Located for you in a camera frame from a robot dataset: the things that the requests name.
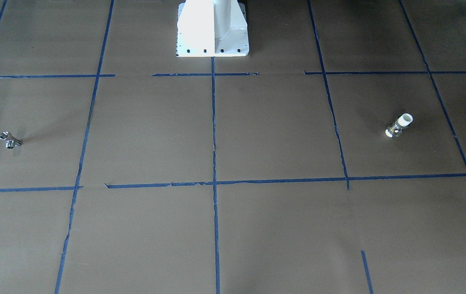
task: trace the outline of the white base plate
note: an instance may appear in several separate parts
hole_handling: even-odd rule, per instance
[[[244,19],[246,19],[246,6],[242,3],[238,4]],[[184,8],[184,3],[179,5],[178,17],[182,13],[182,8]],[[249,40],[248,32],[246,30],[230,30],[228,34],[220,40],[215,40],[215,50],[189,50],[186,48],[184,41],[181,40],[177,34],[177,48],[175,53],[178,57],[235,57],[235,56],[247,56],[249,53]]]

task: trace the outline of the white plastic fitting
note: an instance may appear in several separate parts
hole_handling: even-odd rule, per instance
[[[237,0],[186,0],[179,5],[179,57],[246,56],[246,8]]]
[[[413,122],[413,116],[410,114],[403,114],[395,122],[386,128],[386,135],[390,138],[399,136],[402,130],[407,128]]]

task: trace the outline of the white pipe connector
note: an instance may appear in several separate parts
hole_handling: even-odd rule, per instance
[[[186,0],[179,5],[179,57],[246,56],[246,7],[237,0]]]
[[[399,136],[402,130],[407,128],[413,122],[413,116],[403,114],[398,119],[386,128],[386,135],[390,138]]]

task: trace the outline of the white plastic end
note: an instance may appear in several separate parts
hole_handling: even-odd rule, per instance
[[[413,116],[410,114],[403,114],[401,117],[398,118],[398,125],[402,127],[407,127],[410,123],[413,122]]]

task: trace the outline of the white metal base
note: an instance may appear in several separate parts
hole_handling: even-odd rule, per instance
[[[237,1],[231,2],[231,22],[246,22],[246,6]],[[226,35],[215,39],[215,22],[213,6],[195,10],[193,7],[183,12],[186,3],[179,5],[179,22],[177,22],[177,49],[179,57],[234,57],[247,56],[249,40],[247,26],[233,26]]]

